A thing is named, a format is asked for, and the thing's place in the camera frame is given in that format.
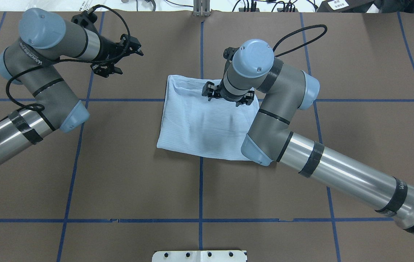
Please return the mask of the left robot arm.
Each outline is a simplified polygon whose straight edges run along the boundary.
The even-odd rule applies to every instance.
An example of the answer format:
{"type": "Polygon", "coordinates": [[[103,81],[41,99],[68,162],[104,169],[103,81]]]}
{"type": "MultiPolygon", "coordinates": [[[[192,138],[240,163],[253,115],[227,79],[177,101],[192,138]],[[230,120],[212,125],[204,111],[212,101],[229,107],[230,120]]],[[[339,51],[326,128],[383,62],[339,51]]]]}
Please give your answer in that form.
{"type": "Polygon", "coordinates": [[[142,56],[140,41],[126,33],[113,42],[95,27],[95,5],[64,20],[38,7],[26,10],[19,22],[19,38],[0,55],[5,92],[17,109],[0,120],[0,165],[54,132],[68,133],[89,119],[84,103],[55,65],[87,63],[104,78],[122,74],[116,66],[131,54],[142,56]]]}

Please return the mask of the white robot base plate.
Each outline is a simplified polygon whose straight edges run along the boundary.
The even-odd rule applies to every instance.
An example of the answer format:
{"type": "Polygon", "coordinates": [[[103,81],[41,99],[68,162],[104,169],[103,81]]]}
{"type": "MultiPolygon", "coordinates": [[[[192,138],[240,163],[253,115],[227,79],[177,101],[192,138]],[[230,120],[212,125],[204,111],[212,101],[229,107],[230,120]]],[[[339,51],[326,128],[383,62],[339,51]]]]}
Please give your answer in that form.
{"type": "Polygon", "coordinates": [[[152,262],[247,262],[246,251],[242,250],[187,250],[157,251],[152,262]]]}

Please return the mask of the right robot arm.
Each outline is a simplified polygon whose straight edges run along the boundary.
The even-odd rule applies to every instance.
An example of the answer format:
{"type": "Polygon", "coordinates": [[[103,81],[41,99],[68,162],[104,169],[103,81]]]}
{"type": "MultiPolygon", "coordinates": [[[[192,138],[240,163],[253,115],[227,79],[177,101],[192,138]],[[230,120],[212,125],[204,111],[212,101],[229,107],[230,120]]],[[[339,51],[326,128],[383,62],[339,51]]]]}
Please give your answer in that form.
{"type": "Polygon", "coordinates": [[[335,151],[293,130],[297,111],[315,109],[320,83],[274,55],[263,40],[228,47],[218,85],[205,83],[202,96],[250,106],[256,91],[264,100],[240,135],[240,154],[262,166],[280,163],[305,177],[351,196],[414,234],[414,185],[335,151]]]}

